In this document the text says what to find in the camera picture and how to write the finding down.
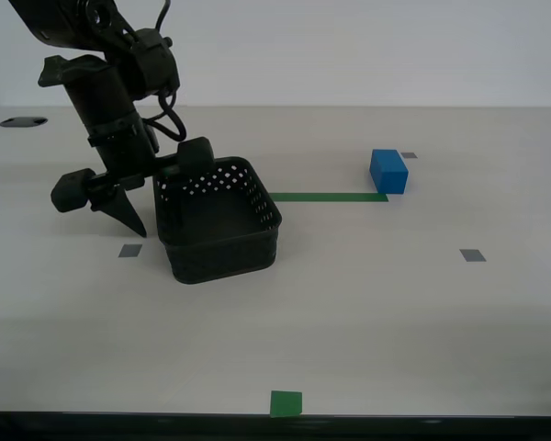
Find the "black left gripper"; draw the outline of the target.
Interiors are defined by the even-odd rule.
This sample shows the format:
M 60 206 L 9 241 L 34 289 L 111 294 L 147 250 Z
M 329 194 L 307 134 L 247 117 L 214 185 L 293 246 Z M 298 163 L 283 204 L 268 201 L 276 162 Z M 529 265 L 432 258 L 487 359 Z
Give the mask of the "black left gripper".
M 159 123 L 141 117 L 134 105 L 137 95 L 115 66 L 68 66 L 63 69 L 63 87 L 106 171 L 97 175 L 86 168 L 62 175 L 51 191 L 51 203 L 60 213 L 90 204 L 93 212 L 102 212 L 146 238 L 127 191 L 141 187 L 146 177 L 155 174 L 159 184 L 187 184 L 212 171 L 209 139 L 181 141 L 176 153 L 159 157 L 152 132 Z

